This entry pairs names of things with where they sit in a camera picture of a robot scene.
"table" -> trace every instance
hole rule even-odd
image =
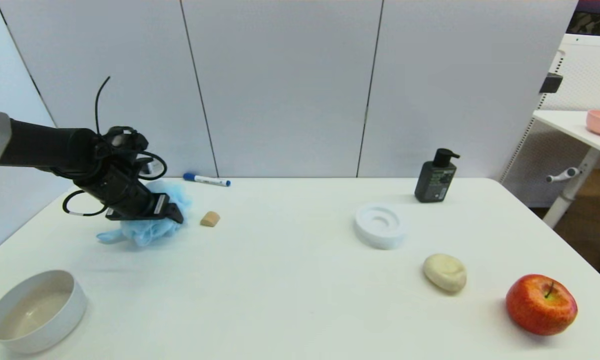
[[[538,110],[533,112],[533,117],[539,121],[590,146],[585,158],[579,165],[581,173],[569,181],[560,196],[551,205],[549,212],[544,216],[544,222],[552,228],[555,228],[555,225],[567,212],[579,189],[584,185],[600,158],[600,135],[586,129],[586,114],[587,111]]]
[[[116,223],[63,214],[53,201],[0,246],[0,297],[48,269],[72,272],[89,307],[60,344],[26,359],[600,359],[600,276],[499,183],[456,178],[446,200],[418,203],[413,178],[233,178],[186,182],[190,223],[155,246],[100,244]],[[75,211],[97,208],[78,196]],[[398,250],[356,239],[368,202],[409,226]],[[197,222],[208,211],[214,228]],[[422,274],[447,253],[468,269],[456,296]],[[561,281],[580,313],[564,333],[514,325],[517,278]],[[0,359],[18,359],[0,346]]]

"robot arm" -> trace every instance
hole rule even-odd
[[[146,152],[147,139],[131,127],[112,127],[98,135],[89,129],[55,129],[16,121],[0,112],[0,166],[35,167],[73,180],[80,191],[65,199],[87,192],[102,203],[110,220],[173,219],[183,217],[165,193],[151,193],[140,179],[154,180],[163,176],[142,177],[142,167],[153,159]]]

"red apple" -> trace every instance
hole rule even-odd
[[[506,294],[506,310],[513,321],[537,335],[555,335],[578,315],[578,304],[569,290],[544,275],[522,276]]]

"small cork piece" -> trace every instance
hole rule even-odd
[[[220,221],[220,215],[218,215],[217,212],[209,211],[200,220],[200,225],[213,227],[218,223],[218,221]]]

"blue marker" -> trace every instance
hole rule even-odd
[[[221,187],[229,187],[231,186],[231,180],[224,180],[223,178],[215,178],[215,177],[206,177],[195,175],[194,173],[186,172],[182,178],[187,180],[188,182],[197,182],[197,183],[205,183],[211,185],[219,185]]]

